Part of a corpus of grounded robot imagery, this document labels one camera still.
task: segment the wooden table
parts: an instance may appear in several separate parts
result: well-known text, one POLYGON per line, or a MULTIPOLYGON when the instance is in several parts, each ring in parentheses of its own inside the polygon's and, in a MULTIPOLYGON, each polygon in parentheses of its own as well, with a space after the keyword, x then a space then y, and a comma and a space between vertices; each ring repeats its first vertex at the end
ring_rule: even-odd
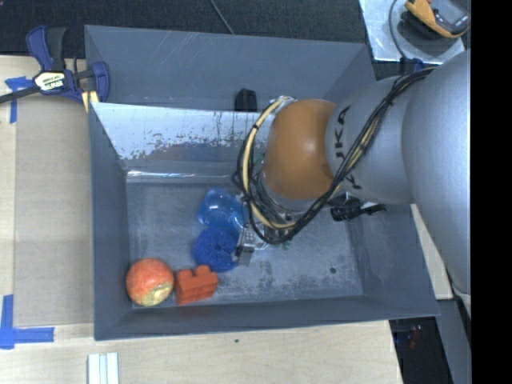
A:
MULTIPOLYGON (((0 56, 0 94, 9 92, 6 78, 37 72, 32 58, 0 56)), ((8 123, 9 109, 0 105, 0 295, 14 291, 16 125, 8 123)), ((420 236, 436 295, 449 298, 442 262, 422 228, 420 236)), ((55 327, 53 343, 0 350, 0 382, 84 383, 88 354, 117 352, 122 384, 402 383, 387 321, 109 342, 92 335, 92 323, 66 324, 55 327)))

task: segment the yellow cable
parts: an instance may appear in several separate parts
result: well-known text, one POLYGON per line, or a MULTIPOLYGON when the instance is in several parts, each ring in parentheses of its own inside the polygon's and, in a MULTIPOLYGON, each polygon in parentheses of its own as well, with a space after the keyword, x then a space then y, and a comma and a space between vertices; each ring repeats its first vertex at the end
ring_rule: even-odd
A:
MULTIPOLYGON (((249 160, 250 160, 250 149, 254 142, 254 138, 256 137, 256 133, 258 132, 260 126, 263 124, 265 119, 272 113, 276 108, 278 108, 285 100, 290 99, 288 97, 279 98, 274 103, 272 103, 269 107, 267 107, 261 115, 256 120, 256 123, 251 128, 249 135, 246 141, 246 147, 244 148, 243 160, 242 160, 242 185, 244 190, 249 192, 249 160)), ((295 226, 296 222, 291 222, 287 224, 275 223, 269 221, 265 216, 259 211, 255 204, 250 203, 250 208, 253 211, 254 215, 266 226, 272 227, 274 229, 288 229, 295 226)))

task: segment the orange lego brick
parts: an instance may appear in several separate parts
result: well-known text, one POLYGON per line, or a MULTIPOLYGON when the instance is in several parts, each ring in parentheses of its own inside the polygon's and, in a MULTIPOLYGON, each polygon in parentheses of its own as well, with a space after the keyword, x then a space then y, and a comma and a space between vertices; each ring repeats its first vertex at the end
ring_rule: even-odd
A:
POLYGON ((176 275, 174 295, 178 306, 210 298, 217 288, 218 278, 207 265, 192 270, 180 270, 176 275))

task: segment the gray bin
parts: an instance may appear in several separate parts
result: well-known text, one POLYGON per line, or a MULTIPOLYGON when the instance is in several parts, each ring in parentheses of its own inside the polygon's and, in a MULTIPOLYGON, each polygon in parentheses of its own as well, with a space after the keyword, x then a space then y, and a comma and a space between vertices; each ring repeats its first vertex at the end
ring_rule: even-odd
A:
MULTIPOLYGON (((112 91, 90 110, 97 340, 364 322, 438 314, 408 206, 349 222, 320 213, 290 244, 219 274, 212 298, 143 308, 125 276, 142 257, 194 268, 196 219, 230 175, 256 114, 232 111, 241 88, 263 108, 282 94, 338 102, 374 81, 364 45, 88 26, 87 61, 112 91)), ((259 151, 263 151, 265 130, 259 151)))

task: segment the red apple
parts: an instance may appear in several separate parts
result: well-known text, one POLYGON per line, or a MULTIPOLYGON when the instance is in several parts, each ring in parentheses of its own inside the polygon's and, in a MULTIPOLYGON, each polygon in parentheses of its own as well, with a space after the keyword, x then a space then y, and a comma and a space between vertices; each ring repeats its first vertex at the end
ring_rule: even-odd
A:
POLYGON ((136 261, 126 274, 126 291, 140 306, 156 306, 166 300, 174 287, 172 270, 156 258, 136 261))

